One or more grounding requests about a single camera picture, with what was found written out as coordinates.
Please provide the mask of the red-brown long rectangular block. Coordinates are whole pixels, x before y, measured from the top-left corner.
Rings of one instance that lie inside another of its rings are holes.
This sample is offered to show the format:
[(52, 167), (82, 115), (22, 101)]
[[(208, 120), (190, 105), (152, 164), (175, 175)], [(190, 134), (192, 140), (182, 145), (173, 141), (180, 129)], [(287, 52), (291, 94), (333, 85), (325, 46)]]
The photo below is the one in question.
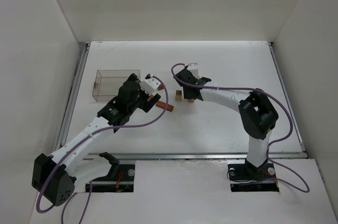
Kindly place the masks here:
[(162, 102), (162, 101), (158, 101), (156, 103), (156, 106), (163, 109), (163, 110), (167, 110), (169, 112), (172, 112), (174, 110), (174, 106), (167, 104), (165, 102)]

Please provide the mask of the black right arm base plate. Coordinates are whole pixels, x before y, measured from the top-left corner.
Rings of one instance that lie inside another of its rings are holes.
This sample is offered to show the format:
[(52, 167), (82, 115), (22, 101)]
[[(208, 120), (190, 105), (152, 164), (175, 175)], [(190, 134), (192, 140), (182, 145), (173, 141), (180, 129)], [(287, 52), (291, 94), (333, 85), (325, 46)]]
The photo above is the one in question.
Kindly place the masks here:
[(246, 163), (228, 164), (227, 178), (231, 192), (279, 192), (276, 172), (272, 163), (260, 171), (250, 169)]

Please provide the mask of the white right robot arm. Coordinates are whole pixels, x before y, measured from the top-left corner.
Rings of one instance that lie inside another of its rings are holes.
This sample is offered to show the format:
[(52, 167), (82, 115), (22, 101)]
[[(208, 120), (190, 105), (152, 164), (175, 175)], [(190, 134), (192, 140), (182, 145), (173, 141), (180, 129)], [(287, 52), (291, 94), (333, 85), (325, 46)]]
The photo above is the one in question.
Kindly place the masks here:
[(260, 89), (222, 87), (210, 78), (200, 77), (196, 64), (173, 73), (185, 99), (218, 105), (238, 116), (240, 127), (248, 136), (248, 150), (242, 163), (228, 164), (228, 178), (235, 182), (266, 181), (275, 177), (275, 167), (268, 158), (270, 135), (279, 119), (269, 96)]

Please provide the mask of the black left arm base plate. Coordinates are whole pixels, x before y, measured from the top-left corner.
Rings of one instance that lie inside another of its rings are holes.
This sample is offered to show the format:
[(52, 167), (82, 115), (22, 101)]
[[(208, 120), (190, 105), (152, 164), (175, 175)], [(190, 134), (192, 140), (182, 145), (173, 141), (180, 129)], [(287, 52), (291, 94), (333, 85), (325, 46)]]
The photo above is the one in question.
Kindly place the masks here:
[(94, 193), (131, 193), (134, 191), (135, 163), (119, 164), (116, 171), (92, 180)]

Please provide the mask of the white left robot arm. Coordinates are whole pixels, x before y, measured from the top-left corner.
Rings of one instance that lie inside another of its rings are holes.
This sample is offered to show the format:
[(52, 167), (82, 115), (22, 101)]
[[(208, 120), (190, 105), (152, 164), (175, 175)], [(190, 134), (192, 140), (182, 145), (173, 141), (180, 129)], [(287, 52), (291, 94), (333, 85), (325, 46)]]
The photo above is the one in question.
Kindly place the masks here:
[(34, 161), (32, 174), (32, 187), (39, 192), (38, 199), (46, 198), (53, 207), (58, 207), (73, 193), (85, 191), (90, 181), (116, 178), (119, 160), (108, 152), (100, 153), (88, 163), (82, 160), (119, 129), (130, 128), (128, 122), (137, 109), (149, 112), (160, 99), (156, 90), (161, 85), (163, 82), (154, 75), (139, 80), (132, 73), (118, 95), (98, 111), (82, 132), (53, 153), (40, 154)]

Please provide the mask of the light wood rectangular block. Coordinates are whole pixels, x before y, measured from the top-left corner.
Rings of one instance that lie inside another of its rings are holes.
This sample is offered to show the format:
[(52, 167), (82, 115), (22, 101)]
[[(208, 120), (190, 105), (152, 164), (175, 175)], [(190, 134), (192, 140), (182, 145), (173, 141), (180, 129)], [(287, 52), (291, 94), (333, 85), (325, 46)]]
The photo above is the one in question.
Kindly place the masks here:
[(182, 91), (181, 90), (177, 90), (175, 92), (175, 101), (182, 101)]

